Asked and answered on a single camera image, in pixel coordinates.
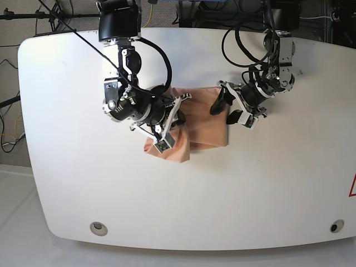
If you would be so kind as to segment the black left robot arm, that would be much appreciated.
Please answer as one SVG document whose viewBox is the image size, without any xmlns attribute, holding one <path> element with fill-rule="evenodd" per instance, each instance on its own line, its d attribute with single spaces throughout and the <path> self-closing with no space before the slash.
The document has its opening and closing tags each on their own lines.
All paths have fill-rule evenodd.
<svg viewBox="0 0 356 267">
<path fill-rule="evenodd" d="M 225 106 L 231 106 L 234 101 L 240 106 L 227 117 L 228 125 L 238 123 L 249 129 L 254 128 L 260 117 L 268 115 L 261 104 L 277 94 L 289 92 L 295 83 L 292 71 L 295 43 L 291 33 L 300 26 L 300 1 L 263 1 L 262 10 L 262 24 L 267 30 L 264 37 L 266 54 L 263 58 L 254 57 L 240 37 L 241 28 L 252 22 L 252 16 L 247 16 L 228 28 L 229 32 L 234 32 L 242 53 L 252 61 L 249 65 L 242 65 L 231 59 L 227 60 L 235 67 L 244 68 L 244 72 L 249 75 L 239 85 L 219 82 L 221 90 L 210 108 L 210 114 L 220 114 Z"/>
</svg>

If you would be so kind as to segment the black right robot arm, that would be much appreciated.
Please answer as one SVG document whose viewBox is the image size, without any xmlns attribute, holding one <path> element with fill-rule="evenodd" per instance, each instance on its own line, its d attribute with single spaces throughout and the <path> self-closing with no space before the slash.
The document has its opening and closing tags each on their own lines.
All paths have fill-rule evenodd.
<svg viewBox="0 0 356 267">
<path fill-rule="evenodd" d="M 103 110 L 114 121 L 132 119 L 132 131 L 139 130 L 153 140 L 163 152 L 173 148 L 170 130 L 185 123 L 181 104 L 192 95 L 167 95 L 172 81 L 172 67 L 166 53 L 156 44 L 141 37 L 140 1 L 97 1 L 99 11 L 98 39 L 107 52 L 117 53 L 113 70 L 106 72 Z M 133 42 L 142 42 L 155 49 L 167 68 L 167 80 L 150 90 L 139 87 L 138 73 L 142 60 Z"/>
</svg>

